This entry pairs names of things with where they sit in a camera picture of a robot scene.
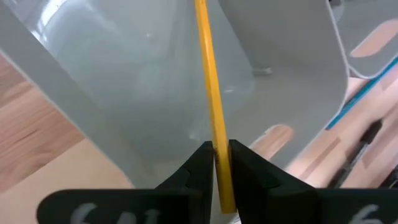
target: printed number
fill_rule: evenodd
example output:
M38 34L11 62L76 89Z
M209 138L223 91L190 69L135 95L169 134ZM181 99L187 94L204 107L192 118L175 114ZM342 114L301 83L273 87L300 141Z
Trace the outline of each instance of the printed number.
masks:
M70 217L70 224L89 224L84 222L84 219L92 210L96 208L97 206L94 203L85 203L80 205L73 211L72 216ZM159 215L160 212L156 209L150 209L146 211L145 216L147 218L145 224L156 224L157 217ZM131 212L122 212L116 224L137 224L136 215Z
M378 205L367 205L363 207L356 215L353 216L353 219L349 224L383 224L383 222L377 218L366 218L370 213L376 212L378 209Z

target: curved plastic sheet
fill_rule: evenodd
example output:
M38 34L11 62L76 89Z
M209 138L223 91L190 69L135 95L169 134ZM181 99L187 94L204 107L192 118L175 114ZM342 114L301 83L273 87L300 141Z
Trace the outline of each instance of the curved plastic sheet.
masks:
M375 54L353 57L351 53L360 48L361 43L373 34L379 25L398 18L398 1L350 0L345 1L343 5L344 11L338 21L338 30L347 53L349 67L356 77L375 78L398 56L398 35L393 36Z
M0 48L136 186L162 182L211 139L193 1L3 1L77 83L64 81L74 92L65 97L88 96L91 112L98 109L115 128L93 134L87 127L94 124L77 121L91 112L70 113L52 97L52 83L35 79L12 48ZM318 0L220 3L208 8L228 137L250 145L272 125L287 124L294 139L273 159L286 166L344 99L348 69L331 10ZM321 10L300 14L311 5ZM40 52L32 61L47 57ZM106 146L103 133L108 142L121 138L129 152Z

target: gray plastic panel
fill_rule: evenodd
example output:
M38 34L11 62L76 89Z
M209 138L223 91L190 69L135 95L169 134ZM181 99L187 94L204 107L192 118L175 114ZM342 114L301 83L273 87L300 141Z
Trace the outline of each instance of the gray plastic panel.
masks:
M238 61L247 55L250 66L245 70L272 70L270 75L251 77L253 91L228 118L228 136L250 145L275 124L292 127L293 140L272 158L274 164L285 167L334 117L345 97L348 68L329 3L219 2L238 38L231 31L226 32L229 26L221 24L223 20L217 16L222 12L210 1L219 72L223 75L224 67L220 65L227 65L229 60L225 55Z
M397 0L346 0L338 30L347 53L350 69L357 77L374 78L385 69L398 54L398 35L378 53L354 58L350 53L378 25L398 18Z

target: black marker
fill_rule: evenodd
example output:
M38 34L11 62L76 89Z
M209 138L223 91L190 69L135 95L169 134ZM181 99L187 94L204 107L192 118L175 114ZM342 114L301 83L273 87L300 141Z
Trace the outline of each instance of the black marker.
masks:
M382 126L382 119L373 122L366 132L362 135L361 140L359 140L356 146L353 156L348 158L344 163L343 167L335 174L329 183L330 188L339 188L343 185L344 181L349 176L349 173L353 170L355 164L362 158L368 146L372 143L373 139L376 137L377 133L380 131Z

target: wooden floor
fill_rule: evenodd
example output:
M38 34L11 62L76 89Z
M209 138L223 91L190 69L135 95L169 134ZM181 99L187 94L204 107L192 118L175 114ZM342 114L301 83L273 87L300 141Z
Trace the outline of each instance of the wooden floor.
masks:
M363 84L352 78L348 98ZM378 118L384 118L380 135L344 184L377 187L398 164L398 67L335 128L321 133L287 171L314 186L326 186L363 131ZM275 127L253 148L269 159L293 137L289 127ZM0 223L35 223L37 204L56 190L116 187L132 185L0 57Z

